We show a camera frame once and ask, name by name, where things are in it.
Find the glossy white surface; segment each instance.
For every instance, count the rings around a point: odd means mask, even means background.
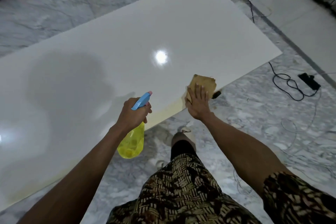
[[[0,210],[65,175],[129,97],[153,91],[149,128],[195,73],[221,88],[280,53],[230,0],[140,0],[1,58]]]

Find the spray bottle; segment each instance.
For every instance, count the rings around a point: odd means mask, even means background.
[[[140,107],[145,106],[149,102],[149,98],[152,95],[151,91],[146,92],[135,105],[131,108],[136,110]],[[121,141],[117,150],[123,158],[134,158],[139,155],[144,148],[144,137],[145,137],[145,124],[141,122],[139,126],[131,130],[126,137]]]

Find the forearm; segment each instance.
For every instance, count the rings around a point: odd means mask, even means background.
[[[263,182],[270,174],[278,171],[291,174],[277,156],[254,137],[224,123],[213,113],[202,121],[237,174],[260,196]]]
[[[80,223],[104,172],[127,131],[113,126],[107,135],[19,221]]]

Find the person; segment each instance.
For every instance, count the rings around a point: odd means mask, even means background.
[[[263,199],[264,209],[278,223],[336,223],[336,199],[289,171],[264,144],[224,123],[210,111],[208,92],[188,88],[192,117],[203,122],[237,174]],[[19,221],[80,223],[120,141],[142,121],[151,105],[131,110],[137,98],[124,103],[107,135]],[[188,133],[172,139],[171,161],[153,174],[137,200],[112,209],[107,223],[260,223],[247,209],[223,194],[197,157]]]

